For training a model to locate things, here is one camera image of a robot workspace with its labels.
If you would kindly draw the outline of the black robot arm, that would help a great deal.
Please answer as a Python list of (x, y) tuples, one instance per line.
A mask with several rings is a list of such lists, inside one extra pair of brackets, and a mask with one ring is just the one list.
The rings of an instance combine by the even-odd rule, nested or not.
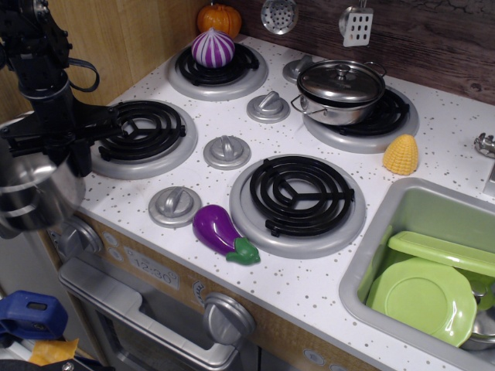
[(122, 133), (118, 110), (85, 104), (69, 66), (93, 65), (70, 57), (67, 32), (54, 21), (46, 1), (1, 3), (1, 65), (14, 72), (19, 92), (33, 113), (1, 129), (13, 156), (42, 153), (55, 164), (68, 161), (81, 177), (92, 170), (90, 148)]

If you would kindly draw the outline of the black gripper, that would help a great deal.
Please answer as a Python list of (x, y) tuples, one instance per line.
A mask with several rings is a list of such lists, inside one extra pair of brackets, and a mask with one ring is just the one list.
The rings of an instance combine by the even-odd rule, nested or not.
[(1, 129), (13, 155), (42, 152), (56, 166), (69, 157), (75, 175), (92, 171), (90, 147), (98, 140), (122, 133), (114, 107), (80, 102), (65, 83), (45, 90), (21, 89), (33, 112)]

